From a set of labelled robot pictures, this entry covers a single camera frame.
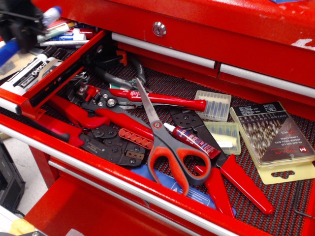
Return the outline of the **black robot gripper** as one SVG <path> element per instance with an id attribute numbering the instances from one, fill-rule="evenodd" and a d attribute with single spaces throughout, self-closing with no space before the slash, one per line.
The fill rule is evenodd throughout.
<path id="1" fill-rule="evenodd" d="M 30 0 L 0 0 L 0 36 L 7 43 L 16 40 L 20 51 L 28 53 L 45 35 L 43 12 Z"/>

